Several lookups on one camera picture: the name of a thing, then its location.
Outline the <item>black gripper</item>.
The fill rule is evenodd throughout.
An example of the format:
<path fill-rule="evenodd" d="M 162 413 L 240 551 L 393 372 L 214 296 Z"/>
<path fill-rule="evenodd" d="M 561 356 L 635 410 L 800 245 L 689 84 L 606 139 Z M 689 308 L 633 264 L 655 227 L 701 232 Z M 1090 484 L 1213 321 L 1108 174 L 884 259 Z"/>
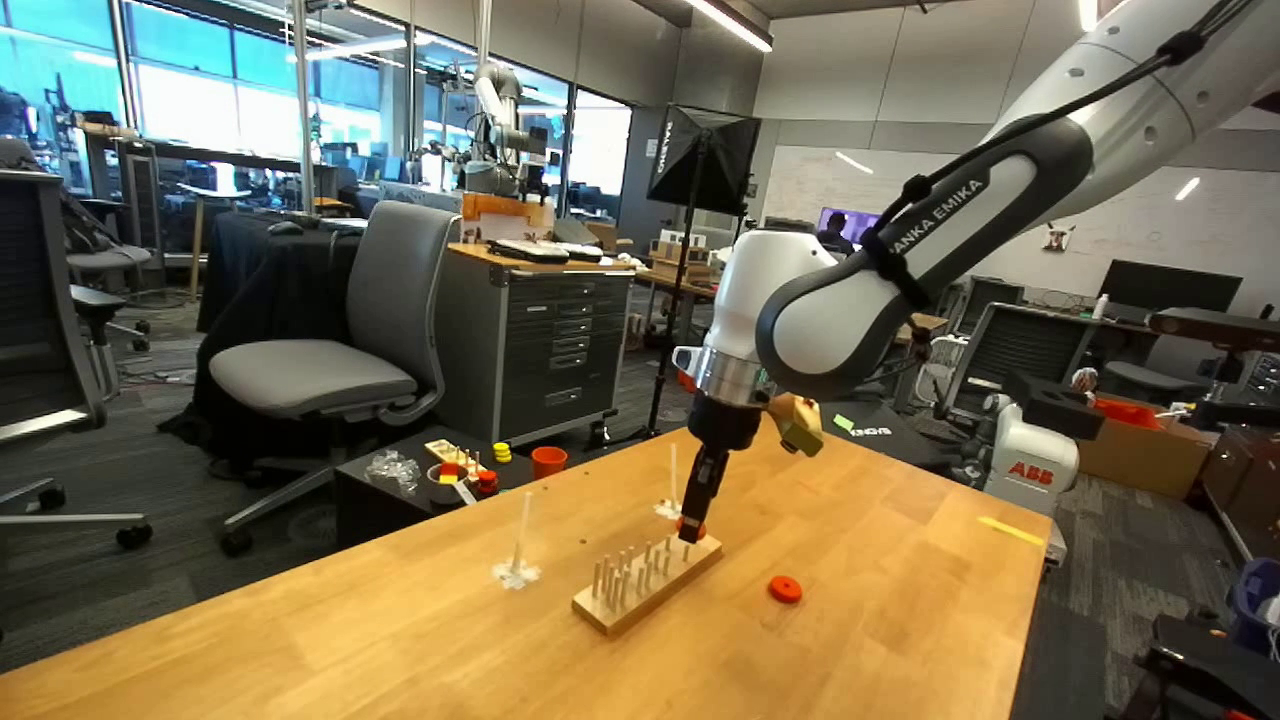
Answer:
<path fill-rule="evenodd" d="M 760 413 L 755 410 L 735 410 L 722 405 L 713 395 L 691 395 L 689 410 L 689 434 L 705 444 L 697 451 L 697 466 L 689 474 L 684 497 L 681 497 L 681 518 L 676 518 L 676 538 L 681 540 L 701 540 L 710 507 L 722 493 L 729 451 L 741 451 L 755 442 Z"/>

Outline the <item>white ABB robot base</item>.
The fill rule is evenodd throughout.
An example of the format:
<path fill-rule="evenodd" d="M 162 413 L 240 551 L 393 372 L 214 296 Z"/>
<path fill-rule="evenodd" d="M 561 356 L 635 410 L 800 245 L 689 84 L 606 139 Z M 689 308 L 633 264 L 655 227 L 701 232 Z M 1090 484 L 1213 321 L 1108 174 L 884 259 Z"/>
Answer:
<path fill-rule="evenodd" d="M 983 493 L 1007 505 L 1051 518 L 1079 469 L 1079 449 L 1058 430 L 1024 419 L 1024 410 L 997 391 L 991 410 L 991 456 Z"/>

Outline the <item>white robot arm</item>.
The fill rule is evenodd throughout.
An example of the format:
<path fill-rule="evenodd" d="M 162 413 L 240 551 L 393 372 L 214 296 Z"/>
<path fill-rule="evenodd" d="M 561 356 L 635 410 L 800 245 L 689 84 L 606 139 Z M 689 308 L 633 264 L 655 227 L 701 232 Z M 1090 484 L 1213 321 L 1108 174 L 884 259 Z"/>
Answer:
<path fill-rule="evenodd" d="M 710 538 L 729 456 L 751 444 L 769 405 L 853 387 L 910 317 L 1001 245 L 1134 190 L 1276 84 L 1280 0 L 1121 0 L 977 150 L 914 178 L 857 253 L 746 232 L 710 335 L 674 354 L 697 437 L 676 538 Z"/>

